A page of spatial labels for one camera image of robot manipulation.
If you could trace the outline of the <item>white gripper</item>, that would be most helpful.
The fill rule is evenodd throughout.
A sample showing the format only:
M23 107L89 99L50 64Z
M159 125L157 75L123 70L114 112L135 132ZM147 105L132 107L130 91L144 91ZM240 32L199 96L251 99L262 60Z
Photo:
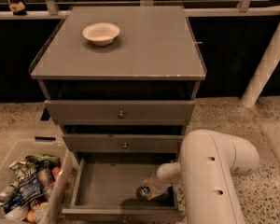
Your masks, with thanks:
M169 187L170 185L168 183L162 182L156 174L152 175L151 177L145 179L141 183L142 187L150 188L150 190L147 192L146 198L148 200L152 200L154 198L157 198L161 196Z

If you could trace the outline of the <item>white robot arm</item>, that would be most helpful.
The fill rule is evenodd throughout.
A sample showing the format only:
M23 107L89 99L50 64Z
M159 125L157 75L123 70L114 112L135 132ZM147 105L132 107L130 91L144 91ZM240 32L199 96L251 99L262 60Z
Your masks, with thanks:
M244 138L195 130L184 137L178 161L162 164L140 195L152 200L180 181L188 224L245 224L232 178L258 167L258 151Z

